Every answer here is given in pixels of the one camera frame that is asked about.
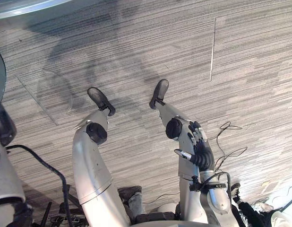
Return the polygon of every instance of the black clamp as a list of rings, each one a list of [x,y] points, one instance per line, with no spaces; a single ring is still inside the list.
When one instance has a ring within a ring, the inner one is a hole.
[[[209,189],[214,189],[214,188],[226,188],[226,184],[215,183],[215,184],[204,185],[203,183],[198,182],[197,176],[192,176],[192,184],[189,185],[189,189],[191,192],[200,192],[200,191],[207,192]]]

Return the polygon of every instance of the person's leg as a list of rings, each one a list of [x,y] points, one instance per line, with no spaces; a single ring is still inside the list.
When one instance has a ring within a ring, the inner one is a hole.
[[[232,213],[235,217],[235,219],[237,220],[237,223],[239,224],[240,227],[246,227],[244,222],[241,219],[240,213],[237,210],[236,206],[232,205]]]
[[[243,215],[248,219],[253,227],[265,227],[260,215],[253,210],[253,208],[247,202],[244,202],[239,197],[240,183],[236,183],[231,187],[231,195],[233,200],[238,204],[239,209],[242,211]]]
[[[134,220],[137,215],[143,214],[141,186],[122,187],[118,189],[118,192],[124,206],[130,209],[130,213],[126,211],[130,219]]]

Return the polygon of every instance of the black cable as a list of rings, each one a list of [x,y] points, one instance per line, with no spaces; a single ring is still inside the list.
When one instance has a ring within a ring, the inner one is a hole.
[[[155,200],[151,201],[151,202],[143,202],[143,204],[150,204],[150,203],[153,203],[155,201],[157,201],[159,198],[161,198],[162,196],[165,196],[165,195],[178,195],[178,193],[175,193],[175,194],[163,194],[163,195],[160,195],[159,197],[157,197]]]
[[[63,191],[63,198],[64,198],[64,206],[65,206],[65,211],[66,211],[66,217],[67,217],[67,220],[68,220],[68,223],[69,223],[69,227],[73,227],[72,221],[71,221],[71,215],[70,215],[70,211],[69,211],[68,189],[67,189],[66,179],[65,179],[64,175],[62,173],[60,173],[58,170],[56,170],[54,167],[52,167],[51,165],[49,165],[46,162],[44,162],[43,159],[40,158],[33,150],[31,150],[30,148],[28,148],[28,147],[26,147],[24,145],[17,144],[17,145],[12,145],[12,146],[6,147],[7,150],[14,149],[14,148],[22,148],[22,149],[28,151],[43,166],[45,166],[46,168],[48,168],[49,170],[51,170],[53,173],[55,173],[56,175],[58,175],[60,177],[60,179],[62,180],[62,191]]]
[[[237,150],[231,152],[230,154],[226,155],[226,153],[225,153],[224,150],[221,148],[221,146],[220,146],[220,144],[219,144],[219,142],[218,142],[218,138],[219,138],[219,136],[220,136],[225,130],[240,130],[240,129],[242,129],[242,127],[235,126],[235,125],[231,125],[231,122],[226,122],[226,123],[224,123],[223,125],[221,125],[221,126],[219,127],[219,129],[220,129],[220,132],[217,134],[217,136],[208,139],[208,140],[214,140],[214,139],[216,139],[216,144],[217,144],[218,148],[219,148],[219,149],[222,151],[222,153],[223,153],[223,156],[219,157],[219,158],[216,160],[216,162],[215,162],[215,165],[214,165],[214,167],[215,167],[215,172],[218,171],[218,170],[220,169],[220,167],[222,166],[222,164],[224,163],[224,161],[225,161],[228,157],[238,157],[238,156],[240,156],[242,153],[244,153],[244,152],[248,149],[248,147],[240,148],[240,149],[237,149]],[[233,155],[235,152],[238,152],[238,151],[241,151],[241,152],[240,152],[239,154],[237,154],[237,155]]]

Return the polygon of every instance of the shoe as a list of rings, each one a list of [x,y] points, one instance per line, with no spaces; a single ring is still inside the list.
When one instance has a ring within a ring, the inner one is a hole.
[[[156,109],[155,102],[157,99],[163,101],[164,95],[166,94],[168,87],[169,87],[169,82],[166,79],[162,79],[157,83],[155,87],[154,95],[152,96],[152,99],[149,103],[149,106],[151,109],[153,110]]]
[[[97,89],[96,87],[90,87],[87,90],[88,96],[96,103],[98,108],[100,110],[104,110],[108,108],[110,110],[108,116],[113,116],[116,113],[116,109],[111,105],[111,103],[108,101],[107,97],[100,91],[100,89]]]
[[[128,201],[137,192],[142,193],[141,186],[118,188],[119,196],[123,201]]]
[[[240,183],[235,183],[234,185],[231,186],[231,197],[233,198],[233,200],[235,202],[237,202],[238,200],[240,200],[240,196],[239,196],[239,188],[240,188]]]

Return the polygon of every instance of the black knob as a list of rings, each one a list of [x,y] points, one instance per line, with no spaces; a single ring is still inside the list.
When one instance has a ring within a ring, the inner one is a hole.
[[[89,137],[98,145],[104,143],[107,140],[107,132],[103,126],[98,123],[90,123],[87,125],[86,132]]]
[[[172,118],[166,125],[166,135],[170,139],[179,137],[182,131],[182,123],[179,119]]]

